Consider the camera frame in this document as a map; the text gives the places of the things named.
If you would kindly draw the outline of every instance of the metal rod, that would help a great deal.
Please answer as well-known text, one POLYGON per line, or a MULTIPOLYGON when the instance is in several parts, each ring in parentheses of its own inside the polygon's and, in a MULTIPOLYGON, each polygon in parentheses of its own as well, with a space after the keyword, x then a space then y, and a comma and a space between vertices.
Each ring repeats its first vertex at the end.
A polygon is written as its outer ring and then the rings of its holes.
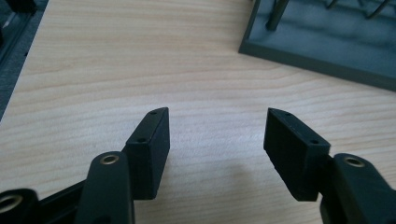
POLYGON ((331 9, 331 8, 335 7, 335 5, 336 5, 337 3, 338 3, 338 0, 332 0, 332 1, 330 2, 330 4, 326 6, 326 8, 327 8, 327 9, 331 9))
POLYGON ((367 16, 367 19, 372 19, 374 17, 376 17, 381 11, 382 9, 384 9, 384 7, 390 2, 390 0, 384 0, 381 5, 379 5, 379 7, 370 15, 367 16))
POLYGON ((283 16, 283 13, 285 12, 286 6, 288 5, 289 0, 278 0, 274 10, 272 11, 272 14, 270 16, 270 19, 268 20, 267 24, 265 25, 267 27, 267 30, 269 31, 275 31, 277 25, 279 24, 280 19, 283 16))

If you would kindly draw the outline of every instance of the screw hole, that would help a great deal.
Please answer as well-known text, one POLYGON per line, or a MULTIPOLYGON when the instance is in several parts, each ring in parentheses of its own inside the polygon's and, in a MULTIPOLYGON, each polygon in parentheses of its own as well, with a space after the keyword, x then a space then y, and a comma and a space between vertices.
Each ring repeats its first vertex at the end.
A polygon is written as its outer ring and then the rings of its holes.
POLYGON ((352 158, 352 157, 345 157, 344 162, 346 162, 348 165, 355 166, 355 167, 361 168, 364 166, 364 162, 362 162, 358 159, 352 158))
POLYGON ((109 165, 109 164, 113 164, 114 162, 116 162, 120 157, 116 156, 116 155, 108 155, 103 157, 100 160, 100 163, 102 163, 103 165, 109 165))
POLYGON ((21 195, 6 195, 0 199, 0 214, 12 210, 22 202, 21 195))

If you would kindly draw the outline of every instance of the dark plastic part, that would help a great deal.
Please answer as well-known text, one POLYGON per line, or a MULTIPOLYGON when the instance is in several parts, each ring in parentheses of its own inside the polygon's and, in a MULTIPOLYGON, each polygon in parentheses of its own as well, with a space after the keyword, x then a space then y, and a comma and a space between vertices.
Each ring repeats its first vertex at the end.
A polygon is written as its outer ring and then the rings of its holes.
POLYGON ((319 167, 330 151, 325 139, 291 113, 269 108, 264 149, 297 201, 317 199, 319 167))
POLYGON ((169 147, 168 108, 148 112, 122 150, 134 174, 131 181, 135 200, 157 196, 169 147))
POLYGON ((122 152, 93 159, 81 194, 76 224, 134 223, 128 160, 122 152))
POLYGON ((38 223, 38 199, 31 189, 14 189, 0 194, 2 224, 38 223))
POLYGON ((0 48, 0 68, 3 66, 4 62, 7 60, 8 55, 12 52, 15 44, 18 42, 25 26, 28 24, 29 20, 32 18, 31 13, 15 13, 10 15, 7 26, 0 27, 3 44, 0 48))
POLYGON ((21 13, 35 13, 36 4, 34 0, 6 0, 11 10, 21 13))
POLYGON ((347 224, 347 217, 337 195, 334 195, 334 198, 326 197, 322 199, 320 214, 323 224, 347 224))
POLYGON ((332 182, 347 223, 396 223, 396 193, 370 162, 342 153, 333 164, 332 182))
POLYGON ((47 224, 73 223, 84 183, 81 181, 41 200, 41 221, 47 224))
POLYGON ((355 6, 289 1, 274 32, 265 28, 273 1, 256 0, 239 52, 396 91, 396 11, 388 6, 367 20, 355 6))

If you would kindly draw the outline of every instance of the wooden table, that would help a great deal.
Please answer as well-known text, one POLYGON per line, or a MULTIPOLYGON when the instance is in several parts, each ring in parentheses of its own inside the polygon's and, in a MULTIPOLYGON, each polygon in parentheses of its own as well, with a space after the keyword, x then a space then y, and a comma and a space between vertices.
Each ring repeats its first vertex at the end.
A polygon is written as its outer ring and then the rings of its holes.
POLYGON ((396 187, 396 94, 237 53, 248 0, 51 0, 0 125, 0 191, 40 198, 121 150, 152 109, 171 149, 142 223, 321 223, 262 149, 267 107, 293 113, 332 155, 371 161, 396 187))

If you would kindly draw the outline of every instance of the black object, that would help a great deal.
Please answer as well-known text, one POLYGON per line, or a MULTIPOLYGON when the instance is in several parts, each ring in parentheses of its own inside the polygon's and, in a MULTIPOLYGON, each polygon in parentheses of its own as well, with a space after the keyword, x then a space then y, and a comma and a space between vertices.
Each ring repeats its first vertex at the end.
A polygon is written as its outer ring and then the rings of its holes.
POLYGON ((6 2, 12 13, 5 24, 0 24, 0 68, 37 11, 34 0, 6 0, 6 2))
POLYGON ((256 0, 240 53, 396 91, 396 2, 256 0))
POLYGON ((6 0, 11 10, 21 13, 35 13, 36 4, 34 0, 6 0))
POLYGON ((169 147, 168 108, 150 111, 122 152, 92 161, 86 180, 41 201, 31 189, 0 194, 0 223, 134 223, 134 200, 157 195, 169 147))
POLYGON ((0 120, 14 90, 48 1, 35 0, 36 12, 33 15, 32 13, 15 13, 5 0, 0 0, 0 12, 3 14, 0 15, 2 27, 0 33, 4 38, 4 43, 0 46, 0 79, 2 80, 0 83, 0 120))
POLYGON ((286 111, 269 108, 264 149, 297 201, 323 196, 325 224, 396 223, 396 192, 374 166, 337 154, 330 144, 286 111))

